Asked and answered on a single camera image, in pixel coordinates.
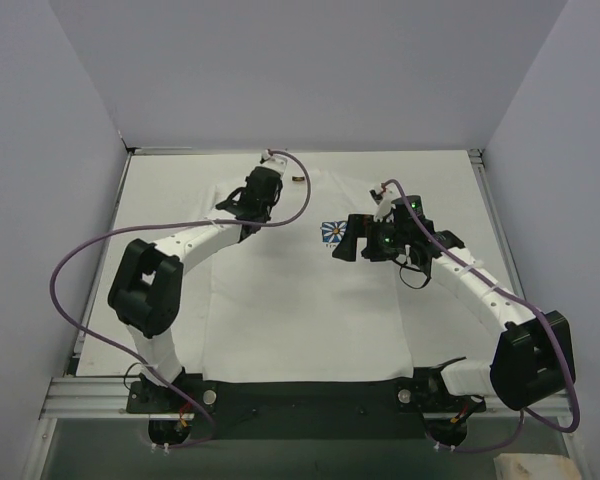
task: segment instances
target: gray wall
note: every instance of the gray wall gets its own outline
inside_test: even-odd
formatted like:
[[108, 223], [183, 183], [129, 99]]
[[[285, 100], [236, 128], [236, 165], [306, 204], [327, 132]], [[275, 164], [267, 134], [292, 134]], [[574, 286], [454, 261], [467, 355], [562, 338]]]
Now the gray wall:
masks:
[[565, 0], [51, 0], [132, 146], [483, 147]]
[[572, 326], [600, 478], [600, 0], [570, 0], [486, 149], [528, 296]]
[[[73, 332], [49, 274], [105, 229], [125, 151], [45, 0], [0, 0], [0, 478], [19, 478], [49, 379]], [[61, 278], [79, 314], [96, 252]]]

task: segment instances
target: gray panel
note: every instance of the gray panel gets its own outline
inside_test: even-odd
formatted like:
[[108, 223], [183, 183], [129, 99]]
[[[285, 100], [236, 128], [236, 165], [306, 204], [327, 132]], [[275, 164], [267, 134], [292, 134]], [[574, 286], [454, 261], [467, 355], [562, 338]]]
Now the gray panel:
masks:
[[[0, 0], [0, 478], [19, 478], [72, 329], [47, 293], [54, 264], [106, 228], [125, 151], [44, 0]], [[79, 315], [97, 249], [60, 279]]]
[[[517, 419], [470, 422], [467, 446], [497, 443]], [[143, 443], [145, 422], [61, 420], [43, 478], [495, 478], [493, 458], [504, 452], [565, 455], [559, 434], [527, 422], [512, 446], [480, 455], [436, 453], [426, 439], [403, 441], [214, 441], [168, 456]]]
[[600, 478], [600, 0], [571, 0], [485, 154], [525, 293], [569, 319]]
[[127, 144], [486, 145], [565, 0], [51, 0]]

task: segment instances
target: cable tie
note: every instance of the cable tie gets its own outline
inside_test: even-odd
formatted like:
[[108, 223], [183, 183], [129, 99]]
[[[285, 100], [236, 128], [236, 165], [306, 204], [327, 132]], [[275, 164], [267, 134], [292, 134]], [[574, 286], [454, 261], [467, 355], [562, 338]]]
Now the cable tie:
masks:
[[142, 368], [144, 368], [147, 372], [149, 372], [149, 368], [153, 368], [154, 370], [158, 369], [160, 363], [141, 363]]
[[484, 262], [482, 260], [474, 260], [473, 263], [467, 264], [466, 267], [464, 267], [462, 270], [460, 270], [458, 272], [458, 278], [469, 273], [469, 270], [472, 270], [474, 268], [482, 268], [483, 266], [484, 266]]
[[211, 223], [211, 225], [213, 225], [214, 227], [216, 227], [218, 230], [222, 230], [224, 228], [222, 225], [218, 225], [216, 223], [216, 220], [219, 220], [218, 218], [216, 218], [216, 219], [209, 218], [208, 220]]
[[502, 284], [500, 282], [495, 282], [492, 286], [490, 286], [482, 295], [480, 295], [480, 301], [484, 299], [487, 295], [492, 293], [496, 288], [502, 288]]
[[147, 364], [147, 366], [148, 366], [148, 367], [151, 367], [151, 368], [153, 368], [153, 369], [155, 369], [155, 370], [157, 370], [157, 369], [158, 369], [158, 367], [159, 367], [160, 365], [162, 365], [162, 362], [164, 362], [164, 361], [165, 361], [167, 358], [169, 358], [169, 356], [171, 356], [171, 352], [167, 352], [167, 353], [165, 353], [165, 354], [162, 356], [162, 358], [160, 358], [160, 359], [158, 359], [158, 360], [156, 361], [156, 363], [153, 363], [153, 364], [151, 364], [151, 363], [148, 363], [148, 364]]

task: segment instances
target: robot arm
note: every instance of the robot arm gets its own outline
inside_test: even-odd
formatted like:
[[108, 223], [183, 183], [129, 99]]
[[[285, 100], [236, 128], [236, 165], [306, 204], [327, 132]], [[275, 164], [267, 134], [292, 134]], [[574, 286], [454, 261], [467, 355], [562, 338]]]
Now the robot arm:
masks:
[[[407, 200], [424, 228], [469, 267], [462, 267], [429, 241], [394, 188], [378, 186], [370, 193], [378, 204], [375, 215], [349, 215], [347, 229], [333, 257], [355, 261], [358, 238], [366, 238], [367, 246], [361, 255], [372, 262], [396, 261], [400, 255], [406, 255], [412, 266], [453, 293], [497, 345], [492, 362], [462, 359], [446, 365], [441, 377], [448, 393], [497, 395], [509, 408], [520, 410], [563, 389], [564, 378], [555, 352], [535, 315], [522, 305], [506, 301], [470, 272], [479, 271], [498, 284], [456, 235], [435, 231], [433, 222], [424, 215], [421, 198], [413, 195]], [[568, 322], [558, 312], [546, 316], [575, 380]]]
[[[218, 203], [207, 219], [266, 223], [282, 190], [287, 160], [264, 155], [246, 186]], [[184, 372], [175, 352], [171, 325], [180, 306], [182, 278], [219, 250], [240, 243], [260, 227], [214, 224], [181, 230], [154, 243], [131, 242], [122, 257], [108, 303], [127, 325], [137, 352], [167, 381]], [[162, 383], [146, 369], [144, 377]]]

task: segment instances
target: white fabric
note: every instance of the white fabric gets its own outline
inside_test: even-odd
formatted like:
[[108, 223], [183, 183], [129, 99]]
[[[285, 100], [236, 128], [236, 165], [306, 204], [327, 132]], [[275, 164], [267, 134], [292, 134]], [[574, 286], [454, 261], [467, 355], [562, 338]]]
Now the white fabric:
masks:
[[[323, 222], [344, 223], [350, 213], [373, 213], [369, 185], [310, 173], [312, 201], [300, 219], [262, 229], [211, 259], [205, 378], [371, 381], [412, 375], [394, 265], [333, 259], [341, 234], [323, 236], [321, 229]], [[216, 199], [235, 185], [217, 186]], [[273, 221], [298, 210], [305, 188], [285, 178]]]

